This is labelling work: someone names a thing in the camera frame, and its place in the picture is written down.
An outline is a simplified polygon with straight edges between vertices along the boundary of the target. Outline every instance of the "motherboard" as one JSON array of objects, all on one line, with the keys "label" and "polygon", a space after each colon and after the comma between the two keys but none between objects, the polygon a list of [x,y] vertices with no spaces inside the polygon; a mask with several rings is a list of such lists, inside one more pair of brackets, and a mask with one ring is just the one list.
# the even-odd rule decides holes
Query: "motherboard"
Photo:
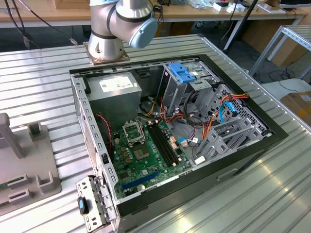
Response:
[{"label": "motherboard", "polygon": [[[140,122],[131,124],[130,130],[125,127],[112,134],[115,143],[114,168],[119,179],[115,185],[118,199],[185,171],[188,173],[191,168],[183,149],[178,146],[165,122],[154,125],[143,125]],[[132,145],[132,140],[140,135],[144,141]]]}]

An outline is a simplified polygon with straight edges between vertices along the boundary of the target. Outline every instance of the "green circuit board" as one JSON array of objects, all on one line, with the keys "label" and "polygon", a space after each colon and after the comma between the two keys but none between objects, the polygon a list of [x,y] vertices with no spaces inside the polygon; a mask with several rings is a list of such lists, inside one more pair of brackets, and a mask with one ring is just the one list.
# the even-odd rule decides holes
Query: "green circuit board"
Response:
[{"label": "green circuit board", "polygon": [[[165,122],[160,122],[158,126],[162,131],[166,132],[167,137],[173,136]],[[137,186],[139,184],[147,188],[191,168],[191,164],[181,148],[174,150],[176,156],[180,158],[180,162],[176,164],[176,166],[167,166],[150,136],[147,126],[142,125],[142,130],[146,138],[145,143],[137,143],[132,148],[128,146],[126,135],[123,130],[112,133],[113,139],[117,138],[119,140],[118,143],[115,143],[114,155],[114,168],[119,179],[115,185],[118,199],[137,192]],[[122,188],[123,185],[154,173],[156,173],[156,175],[152,179],[139,183],[131,188]]]}]

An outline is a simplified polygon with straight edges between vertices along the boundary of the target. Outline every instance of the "wooden desk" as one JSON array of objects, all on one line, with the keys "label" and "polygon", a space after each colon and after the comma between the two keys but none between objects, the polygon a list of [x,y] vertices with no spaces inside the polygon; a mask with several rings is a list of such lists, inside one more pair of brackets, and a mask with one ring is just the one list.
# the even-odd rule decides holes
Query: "wooden desk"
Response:
[{"label": "wooden desk", "polygon": [[[26,27],[41,27],[46,26],[39,21],[32,13],[27,11],[18,0],[17,6],[23,18]],[[71,25],[90,25],[90,10],[60,10],[56,9],[53,0],[25,0],[26,4],[44,20],[48,21],[53,26],[71,26]],[[156,0],[151,0],[153,4],[157,4]],[[4,8],[4,1],[0,1],[0,8]],[[214,8],[195,9],[190,5],[170,5],[163,6],[163,15],[165,22],[187,22],[187,21],[216,21],[216,20],[230,20],[231,14],[228,12],[218,12]],[[243,17],[244,12],[235,12],[232,20],[238,20],[226,46],[230,43],[235,35]],[[18,21],[16,11],[13,11],[14,18]],[[295,12],[287,12],[286,14],[270,14],[262,9],[253,11],[249,20],[264,20],[264,19],[287,19],[294,18],[293,25],[298,25],[302,18],[307,15],[302,9],[297,9]],[[12,28],[14,27],[9,15],[5,12],[0,12],[0,27]]]}]

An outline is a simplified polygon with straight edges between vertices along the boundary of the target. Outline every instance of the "white sticker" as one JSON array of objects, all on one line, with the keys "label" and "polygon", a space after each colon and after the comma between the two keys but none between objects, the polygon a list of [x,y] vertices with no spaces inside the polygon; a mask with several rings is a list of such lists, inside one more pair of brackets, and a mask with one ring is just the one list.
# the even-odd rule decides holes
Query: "white sticker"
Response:
[{"label": "white sticker", "polygon": [[204,156],[201,156],[201,157],[197,158],[196,160],[194,160],[195,164],[197,164],[197,165],[204,162],[204,161],[205,161]]},{"label": "white sticker", "polygon": [[131,83],[130,79],[126,76],[101,80],[99,84],[102,87],[103,92],[116,91],[133,87],[133,84]]},{"label": "white sticker", "polygon": [[304,101],[311,101],[311,97],[307,95],[301,95],[301,98],[303,98]]},{"label": "white sticker", "polygon": [[196,138],[196,137],[194,137],[193,139],[192,139],[192,141],[194,142],[194,143],[198,143],[198,138]]}]

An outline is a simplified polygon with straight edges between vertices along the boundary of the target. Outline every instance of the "blue drive bay latch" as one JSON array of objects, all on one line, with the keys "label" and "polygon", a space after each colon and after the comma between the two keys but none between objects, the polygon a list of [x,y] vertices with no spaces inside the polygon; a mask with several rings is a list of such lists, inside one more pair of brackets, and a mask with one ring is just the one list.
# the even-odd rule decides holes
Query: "blue drive bay latch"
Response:
[{"label": "blue drive bay latch", "polygon": [[196,80],[196,78],[191,76],[187,69],[184,68],[180,62],[170,63],[169,67],[181,83],[190,83]]}]

